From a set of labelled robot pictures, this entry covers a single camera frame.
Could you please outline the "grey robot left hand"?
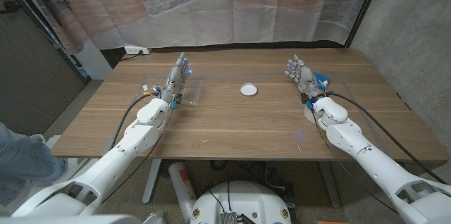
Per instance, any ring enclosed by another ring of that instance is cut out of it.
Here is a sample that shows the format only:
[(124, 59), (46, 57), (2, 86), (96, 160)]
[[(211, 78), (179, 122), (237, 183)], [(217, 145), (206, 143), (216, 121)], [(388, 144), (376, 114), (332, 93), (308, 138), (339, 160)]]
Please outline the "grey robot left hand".
[(182, 91), (184, 90), (186, 80), (191, 74), (192, 70), (185, 56), (185, 52), (181, 52), (166, 78), (166, 83), (161, 90), (161, 99), (167, 102), (172, 108), (180, 105)]

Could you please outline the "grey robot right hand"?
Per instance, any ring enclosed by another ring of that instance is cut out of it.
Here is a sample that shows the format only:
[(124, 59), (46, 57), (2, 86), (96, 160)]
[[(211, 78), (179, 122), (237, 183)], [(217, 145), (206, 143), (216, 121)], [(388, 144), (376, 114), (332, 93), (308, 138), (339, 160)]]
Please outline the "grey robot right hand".
[(293, 59), (289, 59), (286, 66), (285, 74), (296, 83), (303, 104), (308, 101), (314, 104), (326, 96), (325, 90), (320, 87), (317, 76), (297, 55), (294, 55)]

